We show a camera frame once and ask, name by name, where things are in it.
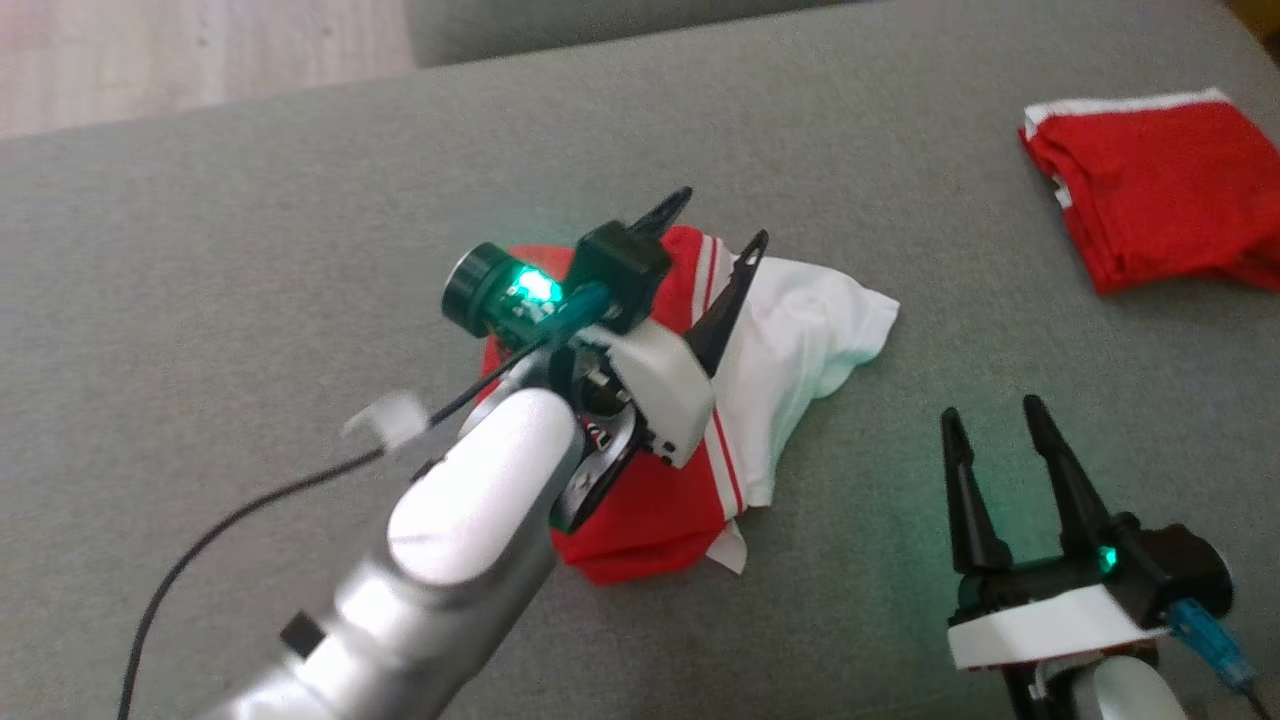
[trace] green light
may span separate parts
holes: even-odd
[[[559,283],[535,268],[520,273],[515,284],[518,292],[534,302],[558,302],[563,297]]]
[[[1102,574],[1106,575],[1116,566],[1116,548],[1111,546],[1102,546],[1098,548],[1098,568],[1102,569]]]

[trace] red stripe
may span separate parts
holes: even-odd
[[[719,241],[714,237],[712,238],[712,263],[707,272],[707,295],[703,299],[703,313],[712,306],[712,290],[716,287],[716,260],[719,252]],[[742,506],[742,491],[737,487],[737,471],[733,470],[733,457],[728,451],[728,441],[724,439],[724,428],[719,421],[719,410],[712,413],[712,419],[716,421],[716,434],[721,438],[721,450],[724,451],[724,466],[728,468],[728,482],[733,486],[733,500],[737,501],[737,511],[741,514],[745,507]]]

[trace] gray fabric surface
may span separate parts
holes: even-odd
[[[1272,138],[1280,73],[1207,0],[900,0],[0,145],[0,706],[101,717],[138,614],[201,529],[362,450],[381,393],[438,401],[480,346],[439,315],[483,241],[570,241],[680,183],[686,219],[902,301],[749,514],[746,574],[608,589],[559,569],[451,717],[1000,717],[950,666],[937,418],[959,406],[1018,557],[1053,550],[1019,416],[1042,393],[1115,509],[1181,520],[1280,670],[1280,305],[1210,282],[1098,299],[1023,105],[1217,85]],[[261,514],[160,614],[137,717],[276,652],[420,452]],[[1178,648],[1188,697],[1212,684]]]
[[[403,0],[420,67],[604,42],[842,0]]]

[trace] red and white cloth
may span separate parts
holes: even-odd
[[[1032,105],[1019,135],[1100,293],[1175,275],[1280,291],[1280,154],[1217,88]]]
[[[673,263],[650,318],[682,333],[724,290],[733,256],[689,227],[662,243]],[[511,252],[556,278],[572,258],[568,247]],[[836,270],[767,256],[712,380],[716,410],[692,459],[675,469],[639,454],[576,533],[553,533],[561,556],[602,584],[682,570],[704,555],[741,573],[746,543],[733,518],[773,502],[778,456],[809,401],[879,354],[897,307]],[[499,361],[490,341],[481,372]]]

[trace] wooden floor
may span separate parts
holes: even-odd
[[[0,0],[0,137],[412,68],[398,0]]]

